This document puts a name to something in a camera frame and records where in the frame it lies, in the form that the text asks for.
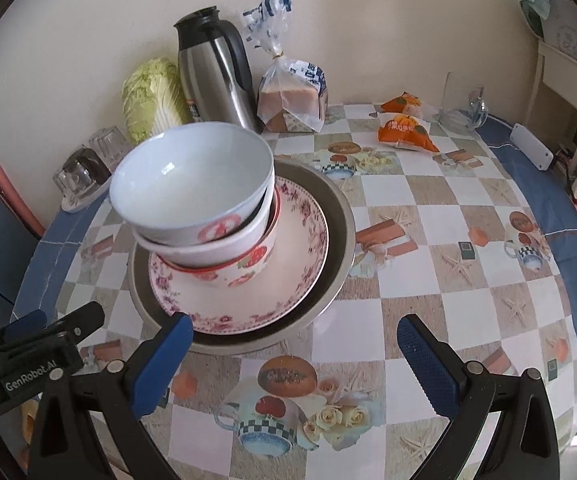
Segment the person's left hand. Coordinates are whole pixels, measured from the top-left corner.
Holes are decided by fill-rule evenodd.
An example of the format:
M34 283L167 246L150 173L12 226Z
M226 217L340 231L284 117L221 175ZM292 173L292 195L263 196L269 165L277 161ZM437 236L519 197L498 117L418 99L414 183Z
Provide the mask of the person's left hand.
M34 423L38 414L39 402L36 399L29 399L20 406L20 417L22 418L22 435L25 442L31 445L34 434Z

